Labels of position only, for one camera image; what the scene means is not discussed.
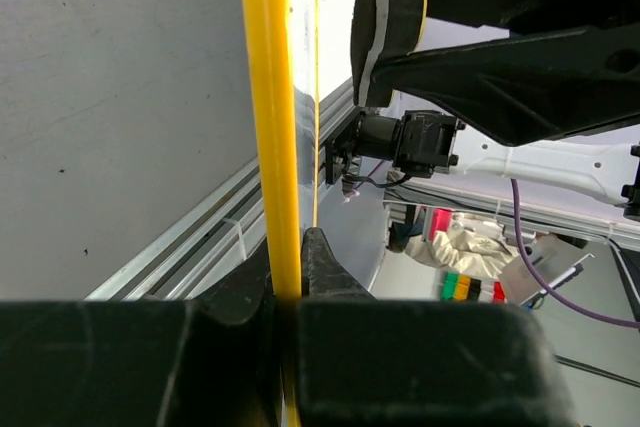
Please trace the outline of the yellow framed whiteboard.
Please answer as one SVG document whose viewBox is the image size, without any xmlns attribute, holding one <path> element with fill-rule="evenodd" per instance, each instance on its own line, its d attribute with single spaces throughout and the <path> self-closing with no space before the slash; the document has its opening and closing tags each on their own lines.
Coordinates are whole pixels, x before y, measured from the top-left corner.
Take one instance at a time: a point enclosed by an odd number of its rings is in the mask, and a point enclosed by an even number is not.
<svg viewBox="0 0 640 427">
<path fill-rule="evenodd" d="M 242 0 L 273 291 L 283 422 L 301 423 L 293 316 L 303 296 L 301 237 L 318 222 L 319 0 Z"/>
</svg>

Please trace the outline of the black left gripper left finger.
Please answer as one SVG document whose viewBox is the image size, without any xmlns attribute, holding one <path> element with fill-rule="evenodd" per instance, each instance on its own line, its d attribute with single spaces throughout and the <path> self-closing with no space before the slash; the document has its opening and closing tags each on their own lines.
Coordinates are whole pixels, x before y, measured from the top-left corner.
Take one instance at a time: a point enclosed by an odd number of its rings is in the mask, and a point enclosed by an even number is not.
<svg viewBox="0 0 640 427">
<path fill-rule="evenodd" d="M 175 301 L 5 301 L 5 426 L 276 426 L 266 247 Z"/>
</svg>

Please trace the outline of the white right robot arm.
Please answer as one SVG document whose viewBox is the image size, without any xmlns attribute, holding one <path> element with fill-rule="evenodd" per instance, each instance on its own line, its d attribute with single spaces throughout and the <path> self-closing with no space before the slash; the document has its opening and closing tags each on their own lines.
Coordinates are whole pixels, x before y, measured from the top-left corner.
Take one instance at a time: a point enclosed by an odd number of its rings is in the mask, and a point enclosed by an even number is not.
<svg viewBox="0 0 640 427">
<path fill-rule="evenodd" d="M 639 148 L 580 135 L 639 121 L 639 0 L 355 0 L 355 111 L 326 141 L 403 180 L 469 172 L 581 193 L 639 217 Z"/>
</svg>

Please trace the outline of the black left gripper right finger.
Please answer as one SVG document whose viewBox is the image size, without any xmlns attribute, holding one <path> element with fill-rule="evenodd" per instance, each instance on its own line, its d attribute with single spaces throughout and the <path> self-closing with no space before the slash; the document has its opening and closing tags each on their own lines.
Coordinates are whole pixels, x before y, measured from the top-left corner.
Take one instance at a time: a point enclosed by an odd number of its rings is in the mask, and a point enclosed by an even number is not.
<svg viewBox="0 0 640 427">
<path fill-rule="evenodd" d="M 575 412 L 540 325 L 504 304 L 378 300 L 303 237 L 295 314 L 305 426 L 572 426 Z"/>
</svg>

